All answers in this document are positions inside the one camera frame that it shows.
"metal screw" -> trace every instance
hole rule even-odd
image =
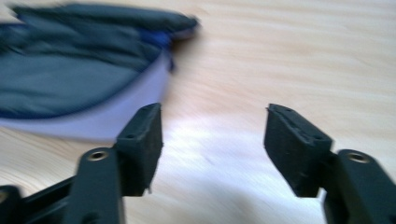
[[[352,161],[356,161],[356,162],[360,162],[360,163],[369,163],[370,162],[370,160],[366,156],[359,154],[359,153],[351,152],[351,153],[348,153],[347,156]]]
[[[96,151],[93,152],[89,157],[89,161],[101,161],[102,159],[106,158],[108,156],[108,153],[105,151]]]

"wood grain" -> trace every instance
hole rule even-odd
[[[9,20],[4,2],[0,16]],[[322,197],[295,198],[262,148],[270,103],[310,119],[334,150],[376,157],[396,179],[394,1],[107,2],[171,9],[202,24],[174,45],[153,194],[125,199],[128,223],[325,223]],[[0,185],[34,193],[102,145],[1,128]]]

